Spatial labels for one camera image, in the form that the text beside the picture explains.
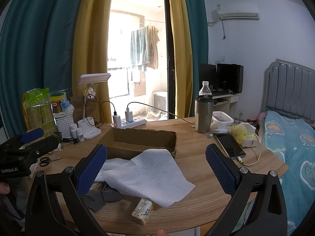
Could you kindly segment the left hand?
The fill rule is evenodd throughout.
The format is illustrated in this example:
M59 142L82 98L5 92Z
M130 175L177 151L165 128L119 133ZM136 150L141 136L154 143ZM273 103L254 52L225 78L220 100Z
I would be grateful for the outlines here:
M10 193L10 187L8 184L4 182L0 182L0 194L1 195L7 195Z

